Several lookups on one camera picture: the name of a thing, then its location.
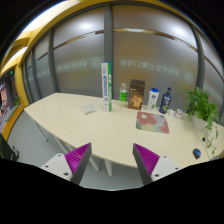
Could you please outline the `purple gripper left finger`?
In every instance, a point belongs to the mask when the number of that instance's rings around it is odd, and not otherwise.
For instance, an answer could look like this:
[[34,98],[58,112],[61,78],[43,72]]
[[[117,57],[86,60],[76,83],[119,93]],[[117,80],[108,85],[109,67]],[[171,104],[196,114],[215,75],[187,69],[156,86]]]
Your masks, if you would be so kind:
[[66,162],[72,172],[72,183],[80,184],[91,154],[91,144],[87,143],[65,155]]

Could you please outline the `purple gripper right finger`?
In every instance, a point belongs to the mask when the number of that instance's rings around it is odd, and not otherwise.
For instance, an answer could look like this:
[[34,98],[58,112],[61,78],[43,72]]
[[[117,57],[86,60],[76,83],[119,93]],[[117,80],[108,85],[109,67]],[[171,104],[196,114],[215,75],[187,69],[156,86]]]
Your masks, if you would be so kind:
[[149,149],[133,144],[133,156],[135,158],[142,182],[144,185],[152,183],[152,172],[157,165],[160,156]]

